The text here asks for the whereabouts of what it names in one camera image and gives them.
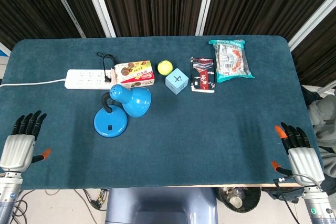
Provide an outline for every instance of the robotic hand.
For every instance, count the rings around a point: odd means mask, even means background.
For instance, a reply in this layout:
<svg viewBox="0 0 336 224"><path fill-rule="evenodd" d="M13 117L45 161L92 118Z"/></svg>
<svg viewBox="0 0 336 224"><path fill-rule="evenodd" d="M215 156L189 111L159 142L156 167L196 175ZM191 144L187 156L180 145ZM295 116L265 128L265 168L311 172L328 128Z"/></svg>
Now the robotic hand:
<svg viewBox="0 0 336 224"><path fill-rule="evenodd" d="M21 173L35 162L46 159L51 149L33 156L35 143L47 114L37 111L16 120L12 134L7 137L0 159L5 171L0 175L0 224L7 224L11 218L14 203L18 197L23 179Z"/></svg>
<svg viewBox="0 0 336 224"><path fill-rule="evenodd" d="M294 178L299 185L305 188L303 198L311 222L313 224L336 223L328 195L323 192L320 186L320 183L324 181L324 174L319 158L315 150L310 147L305 132L301 128L287 126L284 123L281 123L281 126L283 129L279 126L275 126L275 129L288 155L291 170L284 169L275 161L272 161L272 166L277 172L287 175L287 177L274 179L275 185L278 187L279 182Z"/></svg>

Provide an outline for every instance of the floor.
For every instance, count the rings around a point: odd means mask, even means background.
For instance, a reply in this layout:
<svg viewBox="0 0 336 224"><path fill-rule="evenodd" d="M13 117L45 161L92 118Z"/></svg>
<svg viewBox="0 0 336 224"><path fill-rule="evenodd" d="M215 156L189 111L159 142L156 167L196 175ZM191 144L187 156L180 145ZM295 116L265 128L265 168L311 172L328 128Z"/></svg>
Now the floor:
<svg viewBox="0 0 336 224"><path fill-rule="evenodd" d="M77 190L83 197L82 190ZM98 189L89 189L90 195L95 198ZM57 190L47 190L49 194L56 193ZM48 196L45 190L35 190L25 197L28 203L26 212L27 223L34 224L95 224L90 217L90 213L83 200L73 190L60 190L53 196ZM283 201L271 199L267 193L261 193L261 199L258 206L251 212L239 214L227 208L223 203L217 201L219 224L237 224L237 223L257 223L257 224L294 224L287 206ZM290 203L290 207L296 214L299 222L310 223L303 199L298 204ZM103 224L105 212L97 211L90 206L90 210L97 222ZM22 217L18 217L20 223L24 223Z"/></svg>

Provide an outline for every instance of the white power strip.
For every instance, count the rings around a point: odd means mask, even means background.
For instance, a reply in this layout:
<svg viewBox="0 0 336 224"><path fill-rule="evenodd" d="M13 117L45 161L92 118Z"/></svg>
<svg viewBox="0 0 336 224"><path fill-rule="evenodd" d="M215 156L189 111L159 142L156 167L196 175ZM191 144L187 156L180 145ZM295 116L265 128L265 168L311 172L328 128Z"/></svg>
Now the white power strip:
<svg viewBox="0 0 336 224"><path fill-rule="evenodd" d="M110 78L113 70L106 70ZM105 82L104 70L102 69L69 69L64 86L67 89L102 89L109 90L116 84L115 75L111 82Z"/></svg>

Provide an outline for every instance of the lamp base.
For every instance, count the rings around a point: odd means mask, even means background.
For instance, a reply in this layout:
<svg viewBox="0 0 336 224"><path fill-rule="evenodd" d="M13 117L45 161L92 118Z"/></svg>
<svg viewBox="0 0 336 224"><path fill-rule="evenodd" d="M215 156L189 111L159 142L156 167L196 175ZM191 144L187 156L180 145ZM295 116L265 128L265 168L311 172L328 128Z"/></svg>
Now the lamp base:
<svg viewBox="0 0 336 224"><path fill-rule="evenodd" d="M103 108L98 110L94 117L94 128L104 137L119 136L127 127L127 115L125 111L115 105L109 105L112 113L106 112Z"/></svg>

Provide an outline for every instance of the tennis ball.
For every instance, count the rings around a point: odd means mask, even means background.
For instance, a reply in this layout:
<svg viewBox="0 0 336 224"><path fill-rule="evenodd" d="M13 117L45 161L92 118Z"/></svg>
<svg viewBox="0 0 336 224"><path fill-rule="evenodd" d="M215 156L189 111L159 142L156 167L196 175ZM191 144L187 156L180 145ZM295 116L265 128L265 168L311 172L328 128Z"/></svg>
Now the tennis ball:
<svg viewBox="0 0 336 224"><path fill-rule="evenodd" d="M163 76L167 76L173 71L173 64L168 60L163 60L157 65L157 70Z"/></svg>

